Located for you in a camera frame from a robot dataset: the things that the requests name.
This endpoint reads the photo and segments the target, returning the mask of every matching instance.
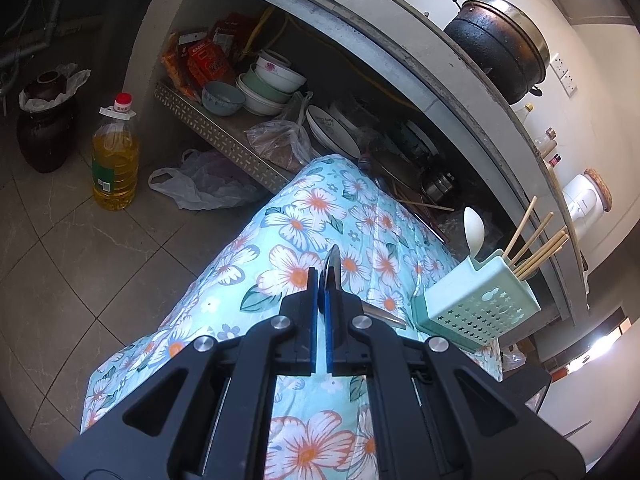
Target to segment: blue floral cloth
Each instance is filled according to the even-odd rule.
[[[91,376],[82,416],[90,427],[196,337],[242,335],[274,316],[287,294],[306,288],[340,247],[342,287],[402,317],[403,336],[425,340],[412,323],[412,298],[456,261],[404,207],[338,155],[313,160],[254,216],[191,284],[157,332],[113,355]],[[319,338],[324,325],[319,319]],[[364,480],[378,477],[363,377],[326,373],[323,345],[310,378],[279,377],[264,477]],[[497,341],[471,358],[498,380]]]

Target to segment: tiled floor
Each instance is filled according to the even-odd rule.
[[[50,462],[78,434],[90,373],[154,331],[258,207],[181,211],[148,188],[152,169],[108,212],[80,152],[39,174],[0,126],[0,392]]]

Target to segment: yellow cooking oil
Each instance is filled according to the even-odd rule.
[[[103,208],[116,211],[131,203],[138,183],[140,140],[131,95],[118,94],[113,107],[101,108],[100,113],[105,117],[93,138],[94,198]]]

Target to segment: metal shelf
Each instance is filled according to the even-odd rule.
[[[229,117],[214,116],[201,105],[178,94],[170,83],[159,81],[154,97],[178,119],[209,144],[238,165],[273,194],[279,192],[293,178],[293,173],[264,160],[254,152],[244,131],[264,118],[241,109]]]

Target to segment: metal screw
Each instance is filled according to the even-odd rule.
[[[372,325],[371,318],[369,316],[356,316],[351,320],[354,327],[364,330]]]
[[[428,341],[429,348],[434,352],[444,352],[447,348],[449,348],[449,341],[444,339],[443,337],[431,337]]]
[[[284,330],[291,324],[291,320],[287,316],[273,316],[271,318],[271,326],[276,330]]]
[[[213,339],[210,335],[201,335],[193,341],[193,347],[198,352],[208,352],[213,348],[213,345],[216,343],[216,340]]]

